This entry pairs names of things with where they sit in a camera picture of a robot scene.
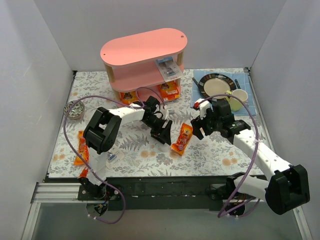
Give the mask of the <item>large orange Gillette Fusion5 box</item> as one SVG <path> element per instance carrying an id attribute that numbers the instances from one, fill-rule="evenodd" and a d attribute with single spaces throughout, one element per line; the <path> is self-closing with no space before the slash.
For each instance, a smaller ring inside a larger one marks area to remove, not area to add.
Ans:
<path id="1" fill-rule="evenodd" d="M 175 81 L 160 84 L 158 90 L 164 102 L 170 102 L 180 98 L 180 91 Z"/>

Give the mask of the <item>small orange Gillette Fusion box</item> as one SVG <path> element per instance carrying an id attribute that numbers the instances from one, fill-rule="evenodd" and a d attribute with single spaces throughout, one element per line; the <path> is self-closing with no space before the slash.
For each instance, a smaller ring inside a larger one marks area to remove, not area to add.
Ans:
<path id="1" fill-rule="evenodd" d="M 138 97 L 137 97 L 135 91 L 131 91 L 131 92 L 121 92 L 121 93 L 120 93 L 120 99 L 121 99 L 121 102 L 122 102 L 123 104 L 126 104 L 126 105 L 130 105 L 130 104 L 132 104 L 133 102 L 138 101 Z"/>

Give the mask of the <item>blue card razor pack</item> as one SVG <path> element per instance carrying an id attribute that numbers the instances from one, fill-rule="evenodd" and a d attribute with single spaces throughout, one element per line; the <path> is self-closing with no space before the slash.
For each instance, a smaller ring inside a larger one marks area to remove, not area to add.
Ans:
<path id="1" fill-rule="evenodd" d="M 105 166 L 111 170 L 118 161 L 121 161 L 125 157 L 125 154 L 114 145 L 108 152 L 106 152 L 106 164 Z"/>

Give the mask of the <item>clear blister razor pack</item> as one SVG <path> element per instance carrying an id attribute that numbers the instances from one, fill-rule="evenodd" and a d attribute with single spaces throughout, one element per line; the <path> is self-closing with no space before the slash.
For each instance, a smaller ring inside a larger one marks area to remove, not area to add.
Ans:
<path id="1" fill-rule="evenodd" d="M 175 81 L 183 77 L 183 71 L 172 56 L 156 59 L 155 64 L 165 82 Z"/>

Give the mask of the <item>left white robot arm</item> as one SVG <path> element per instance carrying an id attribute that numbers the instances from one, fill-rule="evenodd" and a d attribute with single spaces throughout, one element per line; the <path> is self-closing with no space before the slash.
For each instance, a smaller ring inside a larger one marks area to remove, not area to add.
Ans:
<path id="1" fill-rule="evenodd" d="M 135 101 L 117 109 L 99 107 L 88 125 L 83 137 L 88 147 L 88 173 L 79 177 L 81 185 L 89 188 L 89 194 L 95 200 L 106 196 L 106 187 L 102 184 L 107 179 L 108 164 L 114 163 L 110 159 L 121 126 L 135 121 L 141 121 L 150 128 L 150 135 L 161 144 L 171 145 L 172 120 L 168 120 L 168 110 L 157 110 L 160 102 L 150 96 L 147 101 Z"/>

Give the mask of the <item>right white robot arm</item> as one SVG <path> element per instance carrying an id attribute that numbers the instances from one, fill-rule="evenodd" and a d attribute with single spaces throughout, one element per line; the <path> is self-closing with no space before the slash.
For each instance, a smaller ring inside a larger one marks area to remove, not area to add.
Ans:
<path id="1" fill-rule="evenodd" d="M 266 177 L 262 180 L 249 176 L 248 172 L 229 176 L 225 192 L 230 198 L 237 199 L 245 194 L 261 199 L 278 215 L 310 201 L 307 170 L 300 164 L 292 165 L 260 142 L 245 121 L 235 119 L 228 102 L 211 105 L 208 100 L 200 98 L 193 107 L 200 111 L 199 116 L 191 120 L 194 136 L 201 140 L 219 132 L 251 158 L 251 164 Z"/>

